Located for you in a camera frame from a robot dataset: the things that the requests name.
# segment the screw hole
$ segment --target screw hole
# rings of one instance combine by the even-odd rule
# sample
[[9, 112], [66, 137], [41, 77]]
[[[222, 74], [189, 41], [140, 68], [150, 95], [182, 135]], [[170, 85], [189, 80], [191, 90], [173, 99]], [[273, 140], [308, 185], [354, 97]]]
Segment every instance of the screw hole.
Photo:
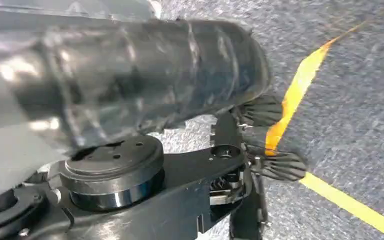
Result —
[[119, 147], [121, 146], [125, 141], [118, 141], [118, 142], [113, 142], [113, 143], [108, 143], [105, 145], [105, 147], [112, 147], [112, 148], [115, 148], [115, 147]]
[[211, 154], [219, 159], [231, 159], [239, 156], [241, 150], [232, 145], [218, 145], [211, 148]]

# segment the transparent plastic wrap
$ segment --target transparent plastic wrap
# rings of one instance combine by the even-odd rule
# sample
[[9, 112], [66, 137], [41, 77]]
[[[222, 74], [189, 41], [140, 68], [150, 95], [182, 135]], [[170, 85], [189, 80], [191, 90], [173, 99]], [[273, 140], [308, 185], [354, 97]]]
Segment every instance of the transparent plastic wrap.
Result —
[[246, 31], [199, 20], [0, 34], [0, 74], [30, 128], [68, 156], [228, 110], [270, 83]]
[[0, 11], [114, 21], [143, 20], [153, 14], [147, 0], [0, 0]]

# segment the yellow tape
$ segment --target yellow tape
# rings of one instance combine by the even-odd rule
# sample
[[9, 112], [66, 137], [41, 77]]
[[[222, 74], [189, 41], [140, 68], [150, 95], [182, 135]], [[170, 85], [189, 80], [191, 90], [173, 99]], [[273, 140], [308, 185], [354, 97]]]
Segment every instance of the yellow tape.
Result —
[[370, 207], [330, 186], [309, 172], [305, 178], [301, 179], [300, 183], [384, 233], [384, 216]]
[[[295, 111], [298, 108], [301, 100], [303, 99], [307, 88], [310, 86], [312, 80], [316, 76], [317, 70], [325, 59], [326, 54], [333, 42], [337, 38], [332, 39], [318, 50], [314, 51], [308, 57], [306, 57], [298, 67], [295, 76], [293, 77], [292, 83], [288, 88], [283, 101], [283, 117], [282, 119], [272, 126], [265, 137], [265, 148], [269, 150], [275, 150], [281, 140], [289, 122], [292, 119]], [[272, 155], [273, 152], [267, 150], [265, 154]]]
[[[267, 155], [273, 154], [273, 152], [270, 150], [276, 150], [276, 147], [278, 146], [279, 141], [285, 133], [285, 130], [288, 127], [292, 116], [294, 115], [308, 87], [316, 76], [317, 70], [325, 59], [330, 46], [332, 45], [332, 43], [334, 43], [341, 37], [343, 36], [341, 35], [340, 37], [337, 37], [327, 42], [325, 45], [320, 47], [318, 50], [314, 51], [299, 64], [299, 67], [292, 80], [292, 83], [286, 91], [286, 94], [282, 101], [282, 119], [277, 124], [272, 126], [267, 132], [265, 138], [265, 148], [268, 149], [266, 150]], [[370, 224], [380, 232], [384, 233], [384, 216], [377, 213], [373, 209], [362, 204], [361, 202], [358, 202], [357, 200], [353, 199], [342, 191], [330, 186], [329, 184], [315, 177], [309, 172], [306, 174], [305, 178], [303, 178], [300, 182], [307, 188], [313, 190], [322, 197], [338, 205], [340, 208], [345, 209], [349, 213], [353, 214], [362, 221]]]

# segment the circular motor hub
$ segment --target circular motor hub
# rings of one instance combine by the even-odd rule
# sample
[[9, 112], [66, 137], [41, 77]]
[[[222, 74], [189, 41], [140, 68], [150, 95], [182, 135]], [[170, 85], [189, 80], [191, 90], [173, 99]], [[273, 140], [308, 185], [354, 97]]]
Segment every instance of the circular motor hub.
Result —
[[88, 149], [60, 163], [59, 173], [74, 204], [102, 211], [148, 197], [156, 181], [161, 181], [163, 162], [163, 146], [157, 138], [136, 136]]

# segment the robotic arm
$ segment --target robotic arm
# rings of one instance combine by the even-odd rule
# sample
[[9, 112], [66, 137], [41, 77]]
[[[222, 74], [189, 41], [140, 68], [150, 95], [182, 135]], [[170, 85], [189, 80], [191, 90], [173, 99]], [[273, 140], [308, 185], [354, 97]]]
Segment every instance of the robotic arm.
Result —
[[[230, 213], [232, 239], [260, 239], [261, 177], [305, 171], [243, 144], [241, 106], [269, 83], [260, 46], [224, 21], [0, 33], [0, 239], [192, 240]], [[145, 135], [201, 114], [218, 119], [208, 149]]]
[[0, 33], [0, 193], [63, 155], [229, 110], [268, 85], [261, 48], [228, 22]]

